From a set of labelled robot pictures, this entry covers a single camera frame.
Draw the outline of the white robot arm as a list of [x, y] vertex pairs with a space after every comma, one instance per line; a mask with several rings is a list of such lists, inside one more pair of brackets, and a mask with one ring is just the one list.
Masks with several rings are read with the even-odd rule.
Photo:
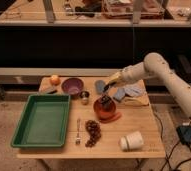
[[104, 91], [153, 77], [162, 81], [182, 110], [191, 118], [191, 86], [170, 69], [168, 62], [159, 53], [148, 53], [142, 62], [114, 73], [109, 77]]

